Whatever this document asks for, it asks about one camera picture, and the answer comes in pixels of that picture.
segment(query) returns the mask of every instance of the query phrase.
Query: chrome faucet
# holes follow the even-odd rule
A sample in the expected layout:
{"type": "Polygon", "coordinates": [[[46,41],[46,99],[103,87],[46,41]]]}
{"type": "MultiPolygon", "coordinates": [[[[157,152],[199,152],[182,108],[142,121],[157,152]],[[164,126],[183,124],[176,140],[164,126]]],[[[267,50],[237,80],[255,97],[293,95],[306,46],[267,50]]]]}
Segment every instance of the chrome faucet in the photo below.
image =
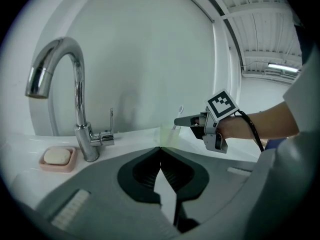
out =
{"type": "Polygon", "coordinates": [[[74,71],[75,84],[75,136],[84,159],[93,162],[98,159],[97,146],[114,145],[113,109],[110,110],[110,131],[93,134],[85,113],[85,64],[82,50],[76,40],[62,37],[48,43],[36,57],[30,70],[25,95],[36,99],[47,99],[51,80],[60,59],[69,55],[74,71]]]}

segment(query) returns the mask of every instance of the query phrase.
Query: soap dish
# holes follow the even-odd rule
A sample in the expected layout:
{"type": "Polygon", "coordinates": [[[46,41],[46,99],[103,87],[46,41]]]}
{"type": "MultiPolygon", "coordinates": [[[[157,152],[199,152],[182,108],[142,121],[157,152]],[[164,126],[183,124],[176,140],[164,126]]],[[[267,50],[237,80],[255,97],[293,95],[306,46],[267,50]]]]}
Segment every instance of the soap dish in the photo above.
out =
{"type": "Polygon", "coordinates": [[[43,152],[43,154],[39,160],[39,165],[40,165],[41,169],[44,171],[56,172],[56,173],[70,173],[75,168],[76,160],[77,160],[77,150],[74,147],[72,147],[72,146],[61,146],[61,147],[51,146],[51,147],[48,147],[43,152]],[[69,162],[65,165],[55,165],[55,164],[46,163],[44,160],[45,153],[49,149],[52,149],[52,148],[64,148],[64,149],[68,150],[71,154],[69,162]]]}

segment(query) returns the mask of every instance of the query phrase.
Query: white bar of soap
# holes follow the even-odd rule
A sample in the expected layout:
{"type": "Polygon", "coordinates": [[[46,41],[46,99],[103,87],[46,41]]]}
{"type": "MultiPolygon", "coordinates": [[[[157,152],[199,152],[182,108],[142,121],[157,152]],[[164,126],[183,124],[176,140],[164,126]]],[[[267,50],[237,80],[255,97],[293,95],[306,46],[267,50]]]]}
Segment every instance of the white bar of soap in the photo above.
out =
{"type": "Polygon", "coordinates": [[[70,151],[65,148],[50,148],[45,152],[43,160],[50,165],[64,166],[70,160],[70,151]]]}

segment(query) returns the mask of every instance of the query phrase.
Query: black and white square marker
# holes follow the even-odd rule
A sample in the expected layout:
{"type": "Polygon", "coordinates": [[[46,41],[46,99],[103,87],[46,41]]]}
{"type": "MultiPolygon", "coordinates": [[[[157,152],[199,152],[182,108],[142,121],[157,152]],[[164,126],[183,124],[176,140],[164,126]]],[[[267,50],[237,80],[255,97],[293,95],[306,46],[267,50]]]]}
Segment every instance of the black and white square marker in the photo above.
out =
{"type": "Polygon", "coordinates": [[[207,101],[207,107],[216,122],[230,116],[239,109],[225,89],[215,93],[213,97],[207,101]]]}

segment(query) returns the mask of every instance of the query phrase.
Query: toothbrush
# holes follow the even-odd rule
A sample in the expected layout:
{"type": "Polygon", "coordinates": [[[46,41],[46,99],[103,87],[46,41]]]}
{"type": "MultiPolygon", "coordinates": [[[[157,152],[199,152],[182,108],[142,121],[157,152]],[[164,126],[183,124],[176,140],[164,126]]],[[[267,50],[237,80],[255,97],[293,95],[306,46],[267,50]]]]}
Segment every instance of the toothbrush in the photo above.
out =
{"type": "MultiPolygon", "coordinates": [[[[176,118],[179,118],[179,117],[181,116],[181,114],[182,114],[183,111],[184,111],[184,106],[180,106],[180,107],[179,107],[179,112],[178,112],[178,115],[177,115],[176,118]]],[[[177,126],[174,124],[173,127],[172,127],[172,130],[175,130],[176,127],[177,127],[177,126]]]]}

